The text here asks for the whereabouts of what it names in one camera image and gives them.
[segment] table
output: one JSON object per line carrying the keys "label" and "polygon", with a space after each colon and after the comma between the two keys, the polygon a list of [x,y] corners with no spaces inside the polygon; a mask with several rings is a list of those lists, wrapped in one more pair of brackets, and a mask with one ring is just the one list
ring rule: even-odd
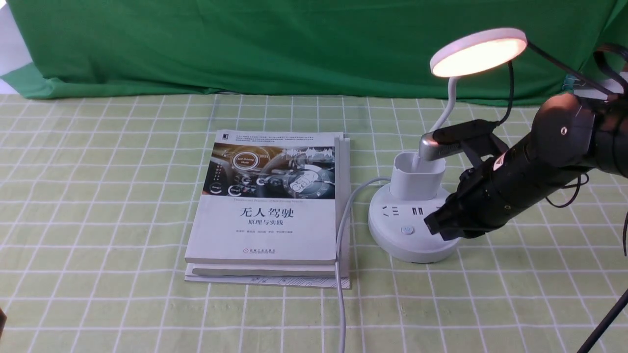
{"label": "table", "polygon": [[[352,183],[390,175],[439,100],[169,95],[30,101],[0,95],[0,352],[335,352],[333,290],[183,280],[217,129],[346,131]],[[509,145],[536,109],[513,109]],[[450,121],[503,109],[458,104]],[[466,158],[447,159],[454,191]],[[351,352],[575,352],[628,286],[628,182],[591,173],[576,202],[541,202],[441,263],[392,259],[354,205]],[[554,203],[571,190],[552,196]],[[622,314],[596,352],[625,348]]]}

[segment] blue button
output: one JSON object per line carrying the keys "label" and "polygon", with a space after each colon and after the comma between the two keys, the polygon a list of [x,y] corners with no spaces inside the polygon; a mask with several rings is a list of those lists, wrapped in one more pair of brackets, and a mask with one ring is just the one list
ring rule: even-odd
{"label": "blue button", "polygon": [[411,225],[407,225],[405,227],[401,227],[401,232],[409,236],[410,234],[414,233],[414,228],[412,228]]}

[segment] desk lamp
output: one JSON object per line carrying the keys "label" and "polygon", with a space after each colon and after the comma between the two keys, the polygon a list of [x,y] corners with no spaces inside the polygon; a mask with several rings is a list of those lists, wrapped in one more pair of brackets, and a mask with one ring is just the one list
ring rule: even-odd
{"label": "desk lamp", "polygon": [[432,74],[449,78],[447,106],[430,133],[421,139],[418,152],[402,152],[395,157],[390,183],[375,193],[369,206],[369,230],[390,255],[412,263],[434,263],[456,251],[458,239],[444,241],[435,237],[424,222],[449,195],[441,186],[445,160],[428,161],[421,157],[428,153],[445,156],[460,152],[439,148],[432,138],[453,111],[459,78],[510,62],[525,50],[526,44],[522,31],[498,28],[463,37],[433,55]]}

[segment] round power strip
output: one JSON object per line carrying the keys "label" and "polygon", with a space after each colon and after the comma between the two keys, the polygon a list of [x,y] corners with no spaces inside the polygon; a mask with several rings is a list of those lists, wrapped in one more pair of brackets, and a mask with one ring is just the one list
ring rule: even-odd
{"label": "round power strip", "polygon": [[444,241],[439,234],[430,234],[423,221],[449,193],[440,187],[431,200],[405,201],[393,197],[389,186],[381,187],[369,206],[369,230],[377,245],[409,263],[435,263],[453,254],[460,239]]}

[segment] round lamp light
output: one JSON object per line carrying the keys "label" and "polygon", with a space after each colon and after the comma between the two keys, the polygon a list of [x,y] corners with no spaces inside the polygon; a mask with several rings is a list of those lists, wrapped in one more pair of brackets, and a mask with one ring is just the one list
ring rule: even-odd
{"label": "round lamp light", "polygon": [[461,77],[482,72],[516,58],[527,47],[526,34],[516,28],[496,28],[453,41],[430,60],[437,77]]}

